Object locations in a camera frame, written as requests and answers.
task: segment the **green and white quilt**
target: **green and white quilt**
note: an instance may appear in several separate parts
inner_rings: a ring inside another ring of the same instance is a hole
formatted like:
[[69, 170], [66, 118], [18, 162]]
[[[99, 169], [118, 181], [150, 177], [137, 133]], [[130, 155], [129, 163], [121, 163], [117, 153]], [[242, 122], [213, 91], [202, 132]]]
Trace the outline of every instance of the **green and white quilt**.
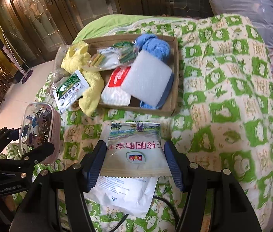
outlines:
[[[48, 169], [66, 169], [90, 153], [103, 122], [159, 122], [162, 138], [171, 139], [190, 161], [209, 170], [229, 168], [265, 228], [273, 206], [273, 74], [267, 48], [250, 20], [228, 14], [200, 20], [152, 17], [114, 28], [107, 35], [123, 33], [177, 37], [177, 114], [167, 118], [98, 108], [87, 117], [74, 104], [61, 116], [60, 156], [55, 167]], [[50, 83], [51, 75], [36, 100], [55, 107], [47, 94]], [[37, 166], [34, 174], [44, 168]], [[166, 198], [181, 214], [187, 195], [179, 192], [171, 177], [159, 178], [155, 195]], [[20, 194], [15, 198], [21, 200]], [[63, 193], [60, 199], [62, 221], [68, 227]], [[100, 204], [86, 203], [97, 232], [110, 231], [124, 216]], [[170, 209], [153, 200], [146, 219], [129, 216], [118, 231], [170, 232], [174, 225]]]

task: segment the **dole logo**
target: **dole logo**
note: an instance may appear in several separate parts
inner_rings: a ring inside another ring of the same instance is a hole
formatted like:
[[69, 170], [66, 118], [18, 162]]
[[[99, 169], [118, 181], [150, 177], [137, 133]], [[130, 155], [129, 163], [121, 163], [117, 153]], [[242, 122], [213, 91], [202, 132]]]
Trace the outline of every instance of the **dole logo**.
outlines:
[[128, 152], [126, 153], [126, 157], [131, 163], [145, 163], [145, 156], [141, 152]]

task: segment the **blue towel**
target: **blue towel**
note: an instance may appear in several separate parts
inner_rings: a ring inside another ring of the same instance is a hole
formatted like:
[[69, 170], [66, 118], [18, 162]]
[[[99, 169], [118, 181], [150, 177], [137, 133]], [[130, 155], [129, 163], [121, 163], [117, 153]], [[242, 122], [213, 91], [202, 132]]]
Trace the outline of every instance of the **blue towel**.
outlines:
[[[143, 34], [136, 39], [136, 46], [139, 47], [139, 50], [145, 50], [156, 58], [160, 59], [163, 62], [166, 62], [168, 56], [171, 53], [170, 46], [166, 41], [158, 39], [156, 35], [153, 34]], [[143, 101], [140, 102], [141, 108], [148, 109], [159, 109], [161, 108], [166, 98], [168, 97], [170, 90], [172, 88], [174, 80], [174, 74], [172, 73], [169, 79], [168, 84], [166, 85], [165, 91], [162, 94], [162, 97], [155, 107], [145, 104]]]

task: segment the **metal bolt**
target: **metal bolt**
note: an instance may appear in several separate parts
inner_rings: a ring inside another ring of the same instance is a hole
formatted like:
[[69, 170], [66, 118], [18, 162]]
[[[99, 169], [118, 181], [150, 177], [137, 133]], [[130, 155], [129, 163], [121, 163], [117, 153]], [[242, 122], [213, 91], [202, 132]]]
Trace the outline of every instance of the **metal bolt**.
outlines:
[[198, 164], [197, 164], [197, 163], [194, 163], [194, 162], [190, 163], [189, 166], [190, 166], [191, 168], [193, 168], [193, 169], [197, 169], [197, 168], [198, 168]]
[[226, 174], [226, 175], [229, 175], [229, 174], [231, 174], [231, 171], [228, 168], [225, 168], [223, 170], [223, 173]]
[[41, 175], [47, 175], [48, 174], [48, 170], [47, 169], [43, 169], [40, 173]]
[[80, 166], [81, 166], [80, 163], [74, 163], [74, 164], [72, 165], [72, 167], [73, 167], [74, 169], [79, 169]]

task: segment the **robotic arm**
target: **robotic arm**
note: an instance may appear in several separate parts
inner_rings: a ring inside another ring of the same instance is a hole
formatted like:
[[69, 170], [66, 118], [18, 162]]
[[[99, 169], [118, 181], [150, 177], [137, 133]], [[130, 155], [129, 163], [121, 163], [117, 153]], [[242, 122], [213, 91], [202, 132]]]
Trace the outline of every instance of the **robotic arm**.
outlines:
[[[18, 139], [19, 130], [0, 130], [0, 152], [11, 140]], [[94, 151], [68, 169], [50, 173], [42, 170], [32, 183], [34, 165], [54, 151], [44, 143], [21, 160], [0, 159], [0, 196], [27, 190], [10, 227], [10, 232], [60, 232], [58, 189], [64, 189], [67, 215], [72, 232], [95, 232], [83, 192], [95, 186], [107, 151], [98, 141]], [[210, 232], [261, 232], [255, 212], [243, 189], [229, 169], [221, 172], [205, 170], [179, 153], [171, 141], [164, 146], [173, 180], [188, 197], [176, 232], [200, 232], [207, 189], [213, 190]]]

